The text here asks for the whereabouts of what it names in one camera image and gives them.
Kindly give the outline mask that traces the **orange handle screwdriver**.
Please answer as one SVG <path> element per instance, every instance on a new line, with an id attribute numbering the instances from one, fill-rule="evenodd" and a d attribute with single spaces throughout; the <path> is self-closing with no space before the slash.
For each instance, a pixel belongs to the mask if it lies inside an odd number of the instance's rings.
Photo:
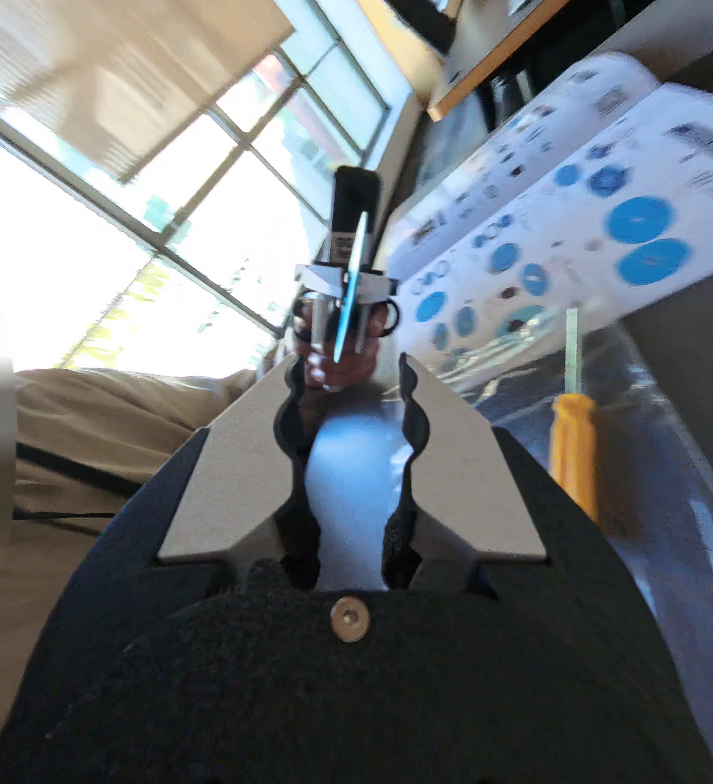
<path id="1" fill-rule="evenodd" d="M 583 383 L 580 314 L 579 303 L 572 303 L 566 310 L 564 388 L 552 404 L 548 461 L 556 483 L 597 522 L 597 406 Z"/>

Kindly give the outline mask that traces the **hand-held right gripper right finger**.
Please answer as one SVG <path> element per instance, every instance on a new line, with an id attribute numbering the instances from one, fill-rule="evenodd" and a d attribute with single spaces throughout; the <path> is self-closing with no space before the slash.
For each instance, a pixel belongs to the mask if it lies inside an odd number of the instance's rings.
<path id="1" fill-rule="evenodd" d="M 409 354 L 400 357 L 412 590 L 466 590 L 488 564 L 543 564 L 547 550 L 492 426 Z"/>

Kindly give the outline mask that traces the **wooden table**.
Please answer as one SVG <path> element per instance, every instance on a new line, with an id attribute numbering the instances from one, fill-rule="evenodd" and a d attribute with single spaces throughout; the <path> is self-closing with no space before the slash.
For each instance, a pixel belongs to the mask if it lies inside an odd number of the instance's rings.
<path id="1" fill-rule="evenodd" d="M 504 71 L 512 57 L 571 2 L 433 2 L 457 26 L 446 58 L 403 25 L 387 2 L 358 1 L 357 5 L 414 95 L 431 119 L 439 122 L 479 83 Z"/>

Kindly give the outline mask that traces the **person's left hand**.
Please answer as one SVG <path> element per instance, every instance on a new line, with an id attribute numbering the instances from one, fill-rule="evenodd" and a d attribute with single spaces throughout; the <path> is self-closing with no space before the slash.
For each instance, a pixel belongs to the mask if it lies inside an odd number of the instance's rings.
<path id="1" fill-rule="evenodd" d="M 356 352 L 355 337 L 349 335 L 340 361 L 333 358 L 333 341 L 315 348 L 303 340 L 311 328 L 311 312 L 309 306 L 303 306 L 303 316 L 293 318 L 291 338 L 292 351 L 304 358 L 307 387 L 313 390 L 342 390 L 365 383 L 378 365 L 381 336 L 389 317 L 388 307 L 383 303 L 373 305 L 361 352 Z"/>

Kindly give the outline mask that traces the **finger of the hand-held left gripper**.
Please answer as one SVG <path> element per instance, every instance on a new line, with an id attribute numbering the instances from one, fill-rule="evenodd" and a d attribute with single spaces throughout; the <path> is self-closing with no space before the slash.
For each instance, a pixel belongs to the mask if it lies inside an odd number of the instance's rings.
<path id="1" fill-rule="evenodd" d="M 295 318 L 303 329 L 297 334 L 310 344 L 333 341 L 342 326 L 349 326 L 345 297 L 349 283 L 346 267 L 329 263 L 298 265 L 295 279 L 299 291 L 295 299 Z"/>
<path id="2" fill-rule="evenodd" d="M 361 354 L 374 305 L 389 301 L 394 292 L 394 281 L 384 275 L 360 275 L 355 290 L 357 313 L 355 352 Z"/>

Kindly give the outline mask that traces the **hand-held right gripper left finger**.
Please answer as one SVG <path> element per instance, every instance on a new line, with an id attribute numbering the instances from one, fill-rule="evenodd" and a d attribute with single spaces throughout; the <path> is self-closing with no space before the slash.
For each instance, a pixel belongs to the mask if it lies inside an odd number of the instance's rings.
<path id="1" fill-rule="evenodd" d="M 292 401 L 287 356 L 210 424 L 157 554 L 162 564 L 219 561 L 249 568 L 286 554 L 275 514 L 293 491 L 292 459 L 275 425 Z"/>

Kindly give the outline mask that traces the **assembly guide booklet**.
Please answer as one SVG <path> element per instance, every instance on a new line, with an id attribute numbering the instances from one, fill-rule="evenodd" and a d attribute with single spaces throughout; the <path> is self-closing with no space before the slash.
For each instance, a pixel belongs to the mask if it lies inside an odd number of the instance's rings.
<path id="1" fill-rule="evenodd" d="M 713 275 L 713 93 L 630 56 L 570 67 L 388 227 L 391 341 L 487 379 Z"/>

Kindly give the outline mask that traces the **clear plastic bag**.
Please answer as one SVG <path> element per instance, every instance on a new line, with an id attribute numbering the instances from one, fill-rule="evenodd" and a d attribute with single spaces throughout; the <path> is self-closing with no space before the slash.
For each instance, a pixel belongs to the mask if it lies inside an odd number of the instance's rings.
<path id="1" fill-rule="evenodd" d="M 620 325 L 584 338 L 599 521 L 633 575 L 713 752 L 713 469 Z"/>

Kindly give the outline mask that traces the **window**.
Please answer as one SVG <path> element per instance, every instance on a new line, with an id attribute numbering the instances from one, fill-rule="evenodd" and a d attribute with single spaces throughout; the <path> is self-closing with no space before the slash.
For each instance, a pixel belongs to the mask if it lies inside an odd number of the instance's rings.
<path id="1" fill-rule="evenodd" d="M 122 182 L 0 110 L 0 315 L 16 370 L 225 376 L 286 323 L 335 171 L 376 169 L 410 84 L 357 2 L 295 32 Z"/>

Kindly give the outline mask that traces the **blue round metal disc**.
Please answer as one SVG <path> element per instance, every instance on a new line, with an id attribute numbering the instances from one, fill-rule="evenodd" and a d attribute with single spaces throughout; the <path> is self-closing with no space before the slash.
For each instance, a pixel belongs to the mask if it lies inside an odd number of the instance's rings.
<path id="1" fill-rule="evenodd" d="M 351 254 L 348 265 L 347 287 L 345 289 L 344 298 L 342 299 L 340 309 L 340 319 L 338 322 L 338 331 L 335 337 L 333 348 L 333 360 L 336 364 L 342 359 L 344 345 L 348 338 L 349 327 L 351 323 L 351 314 L 355 306 L 355 300 L 360 283 L 362 254 L 365 249 L 367 241 L 367 228 L 369 223 L 369 211 L 362 211 L 360 219 L 357 224 L 353 243 L 351 245 Z"/>

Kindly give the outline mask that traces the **beige roller blind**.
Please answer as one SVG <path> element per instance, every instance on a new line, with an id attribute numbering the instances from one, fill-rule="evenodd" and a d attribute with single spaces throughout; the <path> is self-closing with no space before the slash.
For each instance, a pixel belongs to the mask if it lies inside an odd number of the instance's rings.
<path id="1" fill-rule="evenodd" d="M 125 183 L 294 32 L 273 1 L 0 1 L 0 110 Z"/>

